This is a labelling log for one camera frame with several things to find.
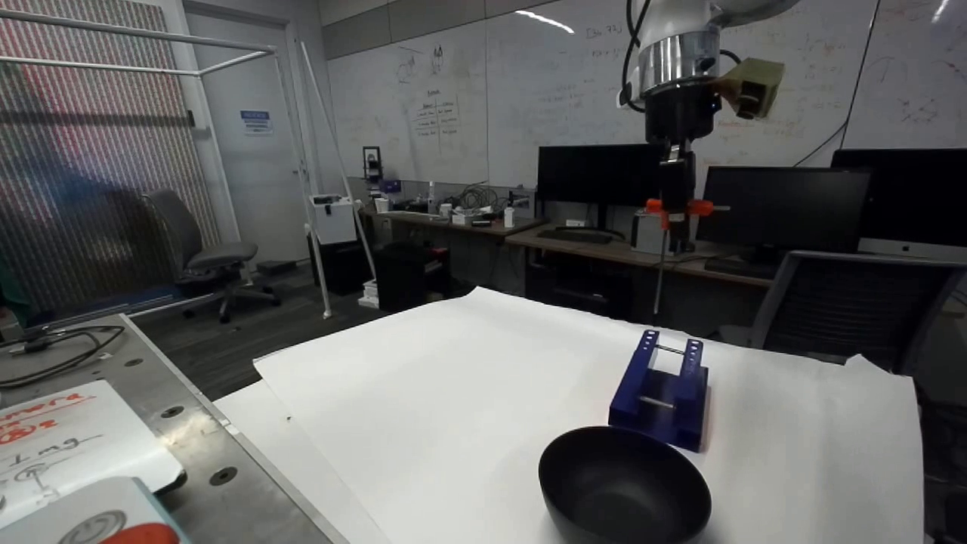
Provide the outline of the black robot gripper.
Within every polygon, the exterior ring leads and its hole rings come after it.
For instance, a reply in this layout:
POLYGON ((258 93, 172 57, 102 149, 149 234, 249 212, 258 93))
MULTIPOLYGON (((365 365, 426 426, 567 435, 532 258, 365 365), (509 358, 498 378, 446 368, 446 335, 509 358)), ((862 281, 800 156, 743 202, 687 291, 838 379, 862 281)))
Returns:
POLYGON ((670 144, 660 193, 673 253, 688 247, 688 200, 694 195, 694 154, 683 141, 704 138, 716 110, 719 95, 710 83, 666 86, 646 95, 646 141, 670 144))

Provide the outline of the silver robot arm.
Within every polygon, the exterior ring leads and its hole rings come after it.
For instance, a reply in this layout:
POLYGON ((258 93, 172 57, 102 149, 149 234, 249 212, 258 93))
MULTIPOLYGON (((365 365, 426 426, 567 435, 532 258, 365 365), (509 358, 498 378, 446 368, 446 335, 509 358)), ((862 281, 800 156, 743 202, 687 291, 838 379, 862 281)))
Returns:
POLYGON ((785 67, 760 57, 726 57, 721 29, 784 14, 798 0, 624 0, 624 57, 618 101, 645 113, 660 156, 660 186, 645 212, 663 223, 660 247, 687 253, 693 219, 710 206, 694 195, 693 144, 714 133, 727 104, 743 121, 768 116, 785 67))

